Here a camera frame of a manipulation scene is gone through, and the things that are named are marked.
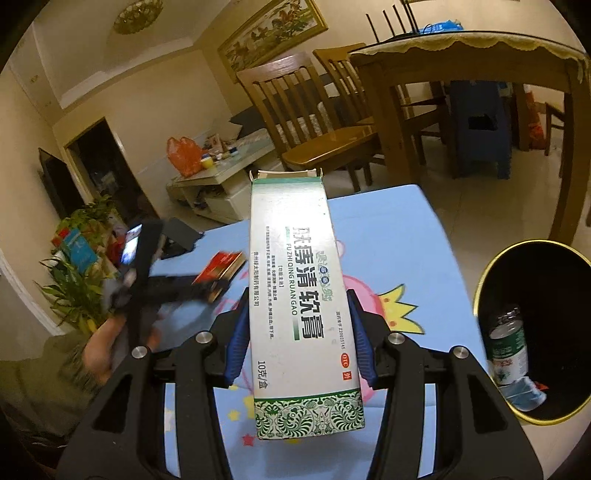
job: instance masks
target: otc logo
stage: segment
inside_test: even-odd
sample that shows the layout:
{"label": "otc logo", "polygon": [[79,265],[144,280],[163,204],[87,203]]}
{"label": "otc logo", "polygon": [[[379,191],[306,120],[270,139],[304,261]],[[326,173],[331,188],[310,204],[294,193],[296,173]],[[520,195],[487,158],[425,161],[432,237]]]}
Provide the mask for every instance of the otc logo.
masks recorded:
{"label": "otc logo", "polygon": [[349,355],[343,353],[340,356],[340,364],[343,365],[343,368],[347,368],[349,366]]}

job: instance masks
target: chandelier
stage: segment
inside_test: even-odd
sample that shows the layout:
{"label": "chandelier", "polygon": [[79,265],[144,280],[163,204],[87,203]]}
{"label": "chandelier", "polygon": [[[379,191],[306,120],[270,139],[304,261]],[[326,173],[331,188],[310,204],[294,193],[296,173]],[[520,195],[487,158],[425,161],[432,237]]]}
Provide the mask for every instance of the chandelier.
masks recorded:
{"label": "chandelier", "polygon": [[113,29],[121,35],[137,33],[153,24],[162,11],[163,0],[139,0],[125,8],[115,20]]}

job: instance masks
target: blue gripper pad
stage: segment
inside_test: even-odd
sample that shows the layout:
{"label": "blue gripper pad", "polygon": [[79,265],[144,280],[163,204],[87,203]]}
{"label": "blue gripper pad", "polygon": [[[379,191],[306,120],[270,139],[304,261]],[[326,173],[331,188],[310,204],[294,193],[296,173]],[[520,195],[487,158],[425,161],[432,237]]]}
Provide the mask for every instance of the blue gripper pad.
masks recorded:
{"label": "blue gripper pad", "polygon": [[349,302],[349,311],[351,313],[351,322],[353,324],[353,336],[355,337],[355,350],[357,351],[357,367],[359,373],[367,381],[370,387],[375,385],[378,374],[374,369],[374,349],[365,332],[361,315],[350,294],[347,294]]}
{"label": "blue gripper pad", "polygon": [[234,333],[228,342],[226,351],[226,370],[224,378],[228,385],[234,383],[235,378],[240,375],[248,343],[251,341],[251,330],[248,322],[248,302],[240,302],[238,306],[238,321]]}

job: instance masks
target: gold picture frame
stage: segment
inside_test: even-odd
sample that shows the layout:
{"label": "gold picture frame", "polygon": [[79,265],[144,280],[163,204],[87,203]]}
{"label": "gold picture frame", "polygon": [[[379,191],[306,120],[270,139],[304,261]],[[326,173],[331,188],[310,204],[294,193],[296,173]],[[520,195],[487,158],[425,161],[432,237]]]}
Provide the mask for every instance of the gold picture frame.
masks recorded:
{"label": "gold picture frame", "polygon": [[262,65],[328,30],[314,0],[272,0],[244,22],[217,50],[228,74]]}

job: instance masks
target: blue tablecloth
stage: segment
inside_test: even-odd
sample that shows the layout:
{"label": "blue tablecloth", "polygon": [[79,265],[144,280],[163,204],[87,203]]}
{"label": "blue tablecloth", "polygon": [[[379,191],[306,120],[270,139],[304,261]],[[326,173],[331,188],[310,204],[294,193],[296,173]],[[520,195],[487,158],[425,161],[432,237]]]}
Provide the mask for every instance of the blue tablecloth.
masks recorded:
{"label": "blue tablecloth", "polygon": [[[486,357],[463,279],[446,235],[417,186],[402,186],[329,201],[345,286],[354,288],[363,308],[381,314],[393,330],[407,332],[421,346],[448,351],[465,345],[482,365]],[[197,274],[218,251],[248,257],[249,222],[206,233],[191,253],[154,264],[152,274]],[[230,310],[248,286],[248,269],[212,306],[164,306],[159,325],[162,349],[180,345]],[[215,390],[228,461],[236,480],[365,478],[382,419],[385,392],[362,382],[366,427],[349,433],[301,440],[256,438],[250,352],[230,390]],[[165,394],[167,468],[180,476],[174,421],[174,385]],[[436,432],[435,389],[426,385],[420,476],[433,471]]]}

